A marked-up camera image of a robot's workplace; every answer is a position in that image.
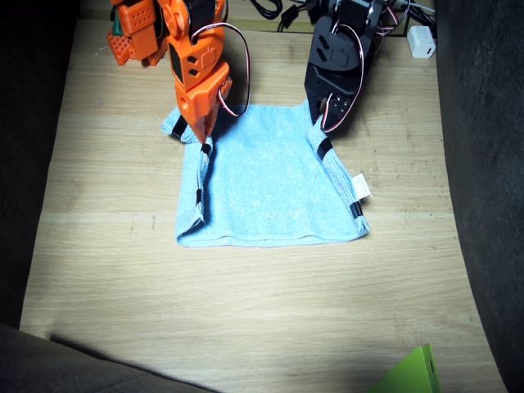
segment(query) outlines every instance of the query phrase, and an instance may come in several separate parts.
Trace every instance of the table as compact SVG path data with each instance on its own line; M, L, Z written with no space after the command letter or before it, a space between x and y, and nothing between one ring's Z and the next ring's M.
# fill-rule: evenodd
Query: table
M444 391L502 391L449 200L436 59L387 38L333 136L374 198L356 242L185 249L169 62L117 66L79 20L21 329L219 391L364 391L431 343ZM246 31L252 101L298 105L309 34ZM243 72L240 40L226 57Z

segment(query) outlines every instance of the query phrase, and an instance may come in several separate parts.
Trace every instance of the white label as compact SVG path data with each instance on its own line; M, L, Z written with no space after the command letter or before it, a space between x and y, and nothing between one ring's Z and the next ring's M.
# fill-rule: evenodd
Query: white label
M353 177L353 186L355 187L355 192L357 193L359 201L362 201L367 197L373 198L373 194L369 191L368 182L366 182L364 174L357 174Z

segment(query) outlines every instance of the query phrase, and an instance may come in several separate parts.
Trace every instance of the light blue towel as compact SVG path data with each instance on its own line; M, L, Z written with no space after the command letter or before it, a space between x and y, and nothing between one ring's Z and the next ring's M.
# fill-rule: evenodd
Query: light blue towel
M175 109L163 131L171 134L178 118ZM182 246L348 242L369 232L351 177L319 122L311 125L307 102L252 105L240 119L221 111L212 137L202 145L189 127L181 137Z

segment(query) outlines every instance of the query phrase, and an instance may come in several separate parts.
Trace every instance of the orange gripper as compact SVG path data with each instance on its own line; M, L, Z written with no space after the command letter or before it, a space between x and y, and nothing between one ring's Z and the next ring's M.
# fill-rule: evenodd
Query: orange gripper
M167 44L162 37L160 45L155 33L155 5L153 0L139 0L127 6L124 0L111 0L116 6L124 36L107 33L107 42L119 65L129 59L147 59L151 66L156 66L164 56Z
M232 85L229 65L221 58L224 27L204 31L192 42L184 0L158 2L169 29L167 46L178 108L198 140L204 143L215 127L219 89L226 98ZM215 0L214 4L215 18L210 23L221 21L225 0Z

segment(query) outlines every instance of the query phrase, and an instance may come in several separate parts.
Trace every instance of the white wire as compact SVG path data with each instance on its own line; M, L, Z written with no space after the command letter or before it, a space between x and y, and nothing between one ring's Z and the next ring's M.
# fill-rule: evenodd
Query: white wire
M242 34L242 31L240 31L238 29L238 27L230 25L229 23L226 23L226 22L217 22L217 23L211 23L210 25L206 25L206 26L201 27L200 29L198 29L191 36L191 42L194 41L194 39L198 36L198 34L203 33L204 31L207 31L207 30L215 29L217 27L227 27L227 28L237 32L240 35L240 37L242 38L242 41L244 41L244 45L246 47L247 100L246 100L246 105L244 106L244 108L242 109L242 111L240 113L235 113L235 112L233 112L231 110L231 108L229 108L228 104L226 104L224 98L222 97L222 90L219 88L219 101L222 104L222 106L224 107L224 109L231 116L233 116L233 117L240 117L240 116L242 116L244 114L244 112L246 112L247 107L249 106L250 99L251 99L251 90L250 90L250 86L251 86L251 74L250 74L251 62L250 62L249 48L247 47L246 37L244 37L244 34Z
M422 4L418 4L417 2L412 2L411 7L418 7L422 8L425 11L432 12L433 14L435 13L435 10L433 8L423 6Z
M325 133L330 133L331 131L333 131L336 127L338 127L339 125L342 124L342 122L344 121L344 119L347 117L347 114L350 113L351 111L351 108L353 107L353 105L355 104L355 101L357 100L357 97L359 96L359 93L360 93L360 89L362 88L362 82L364 81L364 50L362 48L362 42L360 41L360 37L359 35L351 28L349 27L348 25L344 25L342 23L336 23L335 24L335 27L333 29L333 33L336 33L338 31L338 28L339 27L345 27L347 28L356 38L357 40L357 44L359 45L359 56L360 56L360 83L359 83L359 88L357 89L357 92L355 93L355 95L353 96L353 100L351 101L351 104L350 104L350 107L347 108L347 111L346 113L332 126L330 127L329 129L324 129L324 126L326 125L326 119L328 117L328 111L329 111L329 102L331 101L331 98L333 96L333 93L330 93L329 94L329 97L327 98L327 101L326 101L326 109L324 110L324 116L322 118L322 123L321 123L321 129L325 132Z

